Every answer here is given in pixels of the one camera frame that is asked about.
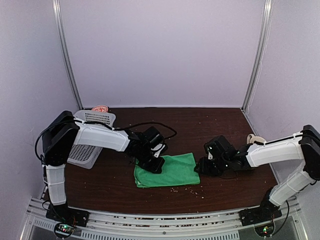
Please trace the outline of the green microfiber towel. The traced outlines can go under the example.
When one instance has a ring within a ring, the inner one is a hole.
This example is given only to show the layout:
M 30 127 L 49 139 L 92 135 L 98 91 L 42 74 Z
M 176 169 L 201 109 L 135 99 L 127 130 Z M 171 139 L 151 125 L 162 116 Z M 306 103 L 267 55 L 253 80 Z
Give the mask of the green microfiber towel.
M 175 187 L 201 183 L 199 174 L 194 171 L 196 160 L 193 153 L 164 155 L 163 159 L 165 163 L 160 174 L 135 166 L 133 176 L 137 188 Z

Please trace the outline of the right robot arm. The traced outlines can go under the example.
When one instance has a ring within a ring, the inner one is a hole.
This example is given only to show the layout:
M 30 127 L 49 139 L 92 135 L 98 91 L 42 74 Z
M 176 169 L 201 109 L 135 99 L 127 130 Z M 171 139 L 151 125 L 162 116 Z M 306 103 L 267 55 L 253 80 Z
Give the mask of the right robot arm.
M 301 164 L 281 183 L 265 194 L 256 210 L 259 220 L 268 220 L 287 199 L 320 180 L 320 134 L 312 125 L 300 132 L 272 141 L 254 141 L 235 148 L 223 135 L 204 144 L 207 154 L 194 171 L 221 176 L 225 171 L 253 170 L 259 166 L 300 160 Z

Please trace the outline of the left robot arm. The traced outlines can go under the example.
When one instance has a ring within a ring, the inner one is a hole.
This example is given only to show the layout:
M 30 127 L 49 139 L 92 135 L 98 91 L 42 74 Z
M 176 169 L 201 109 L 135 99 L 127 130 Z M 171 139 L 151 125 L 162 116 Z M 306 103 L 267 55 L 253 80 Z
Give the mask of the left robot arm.
M 109 112 L 79 110 L 73 114 L 65 110 L 43 132 L 44 182 L 51 211 L 61 222 L 72 218 L 71 209 L 65 206 L 67 163 L 91 169 L 102 149 L 110 149 L 135 158 L 150 173 L 162 172 L 165 160 L 160 155 L 168 148 L 162 134 L 153 126 L 144 132 L 114 127 L 115 120 L 116 115 Z

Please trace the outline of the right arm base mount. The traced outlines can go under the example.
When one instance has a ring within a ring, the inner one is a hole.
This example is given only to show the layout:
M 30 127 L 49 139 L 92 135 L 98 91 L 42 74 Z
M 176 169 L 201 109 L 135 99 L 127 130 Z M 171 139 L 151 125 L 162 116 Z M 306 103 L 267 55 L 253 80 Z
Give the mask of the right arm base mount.
M 274 220 L 282 216 L 280 207 L 271 203 L 266 195 L 258 207 L 243 209 L 238 214 L 243 227 L 257 225 L 257 235 L 266 238 L 276 232 Z

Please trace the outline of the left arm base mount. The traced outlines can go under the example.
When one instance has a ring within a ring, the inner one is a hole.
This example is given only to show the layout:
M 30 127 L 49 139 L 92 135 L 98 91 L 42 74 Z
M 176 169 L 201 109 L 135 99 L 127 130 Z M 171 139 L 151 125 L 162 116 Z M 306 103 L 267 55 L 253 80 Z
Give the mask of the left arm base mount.
M 67 203 L 50 203 L 46 212 L 47 219 L 57 222 L 53 227 L 53 233 L 60 239 L 69 238 L 77 227 L 86 227 L 89 216 L 88 211 L 70 208 Z

